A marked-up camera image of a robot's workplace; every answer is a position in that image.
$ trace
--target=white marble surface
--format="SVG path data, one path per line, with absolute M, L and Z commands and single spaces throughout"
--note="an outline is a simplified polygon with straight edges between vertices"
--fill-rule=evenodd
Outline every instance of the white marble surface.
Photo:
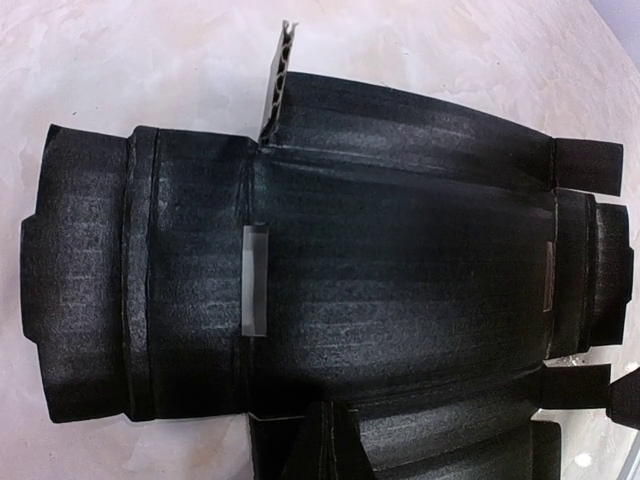
M 243 417 L 49 422 L 36 348 L 21 333 L 19 224 L 34 209 L 50 123 L 121 136 L 146 124 L 255 137 L 283 18 L 299 22 L 293 70 L 451 100 L 555 136 L 624 143 L 622 201 L 640 251 L 640 75 L 587 0 L 4 0 L 0 477 L 251 478 Z M 567 361 L 611 361 L 622 375 L 640 362 L 638 311 L 637 302 L 629 308 L 624 347 Z M 563 478 L 615 479 L 634 433 L 602 412 L 555 416 Z

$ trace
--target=marble table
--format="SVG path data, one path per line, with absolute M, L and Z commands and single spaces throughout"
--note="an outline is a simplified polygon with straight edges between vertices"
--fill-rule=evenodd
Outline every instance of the marble table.
M 630 207 L 632 245 L 640 251 L 640 75 L 587 0 L 5 0 L 3 478 L 252 478 L 242 416 L 50 423 L 36 348 L 21 331 L 19 228 L 34 209 L 50 123 L 120 136 L 146 124 L 255 138 L 285 18 L 299 22 L 292 70 L 450 100 L 553 136 L 623 143 L 621 201 Z M 636 297 L 639 288 L 636 282 Z M 562 362 L 612 362 L 614 378 L 636 368 L 639 313 L 633 302 L 624 347 L 593 349 Z M 617 478 L 634 431 L 613 425 L 602 411 L 540 415 L 563 425 L 563 478 Z

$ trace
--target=white surface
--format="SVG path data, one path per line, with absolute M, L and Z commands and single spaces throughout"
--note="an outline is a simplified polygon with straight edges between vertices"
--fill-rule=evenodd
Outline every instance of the white surface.
M 554 136 L 624 143 L 622 201 L 640 251 L 640 75 L 587 0 L 266 3 L 0 5 L 2 479 L 251 478 L 243 417 L 49 422 L 36 348 L 20 326 L 19 224 L 34 208 L 50 123 L 121 136 L 146 124 L 255 137 L 283 18 L 300 23 L 292 70 L 451 100 Z M 624 348 L 585 361 L 614 362 L 616 377 L 640 362 L 637 314 L 633 303 Z M 602 412 L 559 417 L 564 478 L 616 478 L 633 432 Z M 590 465 L 574 461 L 583 454 Z

